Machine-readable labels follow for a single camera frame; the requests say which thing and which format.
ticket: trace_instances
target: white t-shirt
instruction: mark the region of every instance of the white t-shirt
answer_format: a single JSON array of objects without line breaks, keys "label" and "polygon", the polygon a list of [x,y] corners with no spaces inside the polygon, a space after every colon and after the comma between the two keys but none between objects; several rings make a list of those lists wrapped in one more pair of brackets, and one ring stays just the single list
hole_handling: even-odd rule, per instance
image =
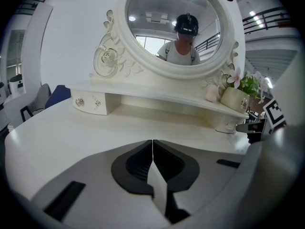
[{"label": "white t-shirt", "polygon": [[[169,45],[169,52],[166,53],[165,50]],[[192,62],[191,58],[191,52],[196,52],[196,55],[192,55],[192,57],[195,57],[194,61]],[[163,58],[166,59],[167,62],[171,62],[174,64],[179,64],[179,65],[196,65],[200,64],[200,56],[199,53],[193,48],[190,50],[190,52],[187,55],[181,55],[178,53],[176,49],[175,42],[167,42],[165,43],[158,51],[158,54],[162,56]]]}]

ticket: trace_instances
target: ornate floral carving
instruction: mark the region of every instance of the ornate floral carving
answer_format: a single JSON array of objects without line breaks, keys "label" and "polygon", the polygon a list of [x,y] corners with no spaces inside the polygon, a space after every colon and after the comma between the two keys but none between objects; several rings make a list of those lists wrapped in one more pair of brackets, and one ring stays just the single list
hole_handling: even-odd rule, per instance
[{"label": "ornate floral carving", "polygon": [[201,81],[202,87],[207,87],[210,84],[219,86],[218,93],[221,97],[224,94],[225,89],[228,87],[227,78],[229,77],[229,71],[234,70],[234,58],[238,56],[235,49],[238,47],[238,42],[233,45],[233,50],[230,57],[225,64],[216,72],[213,76],[207,77]]},{"label": "ornate floral carving", "polygon": [[113,12],[107,12],[108,21],[104,22],[107,29],[106,35],[101,40],[100,46],[97,48],[94,55],[94,69],[97,74],[91,76],[112,77],[118,70],[124,69],[125,76],[129,76],[130,72],[139,73],[143,69],[136,65],[134,61],[126,59],[126,50],[123,46],[120,47],[120,38],[113,27]]}]

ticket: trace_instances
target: fluorescent light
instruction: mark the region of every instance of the fluorescent light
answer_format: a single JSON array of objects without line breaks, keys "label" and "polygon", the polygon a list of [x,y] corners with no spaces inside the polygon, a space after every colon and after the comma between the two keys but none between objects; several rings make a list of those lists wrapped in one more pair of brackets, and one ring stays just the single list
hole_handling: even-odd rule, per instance
[{"label": "fluorescent light", "polygon": [[265,79],[268,81],[268,86],[269,86],[270,88],[273,88],[270,79],[269,79],[268,77],[265,77]]}]

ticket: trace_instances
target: black rectangular strip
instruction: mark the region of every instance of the black rectangular strip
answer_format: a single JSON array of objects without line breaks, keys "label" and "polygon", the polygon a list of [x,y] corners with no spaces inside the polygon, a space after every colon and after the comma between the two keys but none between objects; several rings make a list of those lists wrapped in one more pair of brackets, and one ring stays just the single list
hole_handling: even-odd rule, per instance
[{"label": "black rectangular strip", "polygon": [[73,181],[44,210],[49,216],[61,221],[86,184]]},{"label": "black rectangular strip", "polygon": [[224,166],[229,166],[229,167],[233,167],[233,168],[238,168],[240,163],[238,162],[234,162],[234,161],[230,161],[230,160],[225,160],[225,159],[218,159],[216,161],[216,163],[220,164],[220,165],[224,165]]}]

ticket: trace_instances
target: white mirror frame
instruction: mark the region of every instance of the white mirror frame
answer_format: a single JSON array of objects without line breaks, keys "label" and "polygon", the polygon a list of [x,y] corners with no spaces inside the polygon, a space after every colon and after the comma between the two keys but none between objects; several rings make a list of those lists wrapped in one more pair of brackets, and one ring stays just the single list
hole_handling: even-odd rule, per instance
[{"label": "white mirror frame", "polygon": [[230,13],[218,0],[208,0],[213,6],[220,23],[220,40],[214,55],[199,65],[177,65],[163,61],[145,50],[135,39],[128,24],[130,0],[119,0],[113,13],[114,27],[118,38],[134,60],[159,75],[174,79],[197,79],[220,69],[230,57],[234,40],[234,27]]}]

